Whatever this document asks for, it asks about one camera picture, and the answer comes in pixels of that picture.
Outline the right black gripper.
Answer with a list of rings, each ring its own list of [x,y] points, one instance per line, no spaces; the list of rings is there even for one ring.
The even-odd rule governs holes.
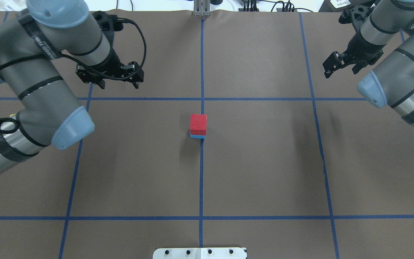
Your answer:
[[[360,33],[356,33],[349,41],[345,54],[334,51],[323,62],[325,78],[330,78],[335,71],[346,67],[347,57],[347,64],[354,65],[353,74],[358,74],[367,65],[373,65],[378,61],[383,54],[383,47],[384,45],[368,42]]]

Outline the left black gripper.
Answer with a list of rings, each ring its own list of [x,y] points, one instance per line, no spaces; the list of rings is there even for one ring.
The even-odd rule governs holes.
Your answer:
[[[139,84],[144,82],[144,71],[140,64],[138,62],[130,62],[127,65],[122,64],[113,47],[110,47],[108,51],[96,49],[90,54],[85,55],[85,64],[109,77],[125,77],[123,81],[131,83],[137,90],[139,89]],[[82,82],[92,83],[98,85],[102,90],[105,89],[106,84],[101,75],[89,72],[79,64],[76,66],[75,73]]]

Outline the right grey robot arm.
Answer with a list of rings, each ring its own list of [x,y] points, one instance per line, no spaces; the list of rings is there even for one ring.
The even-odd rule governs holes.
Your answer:
[[[352,24],[355,35],[347,49],[323,62],[324,75],[352,65],[357,74],[375,65],[357,85],[377,108],[386,105],[414,127],[414,0],[377,0],[342,11],[340,24]]]

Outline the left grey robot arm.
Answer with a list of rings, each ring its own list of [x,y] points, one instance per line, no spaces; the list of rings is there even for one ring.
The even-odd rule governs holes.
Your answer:
[[[67,149],[94,131],[94,123],[52,64],[76,62],[83,83],[105,88],[105,79],[144,81],[143,65],[123,64],[113,49],[114,33],[137,24],[83,0],[28,0],[27,8],[0,25],[0,84],[7,83],[24,109],[0,118],[0,174],[49,145]]]

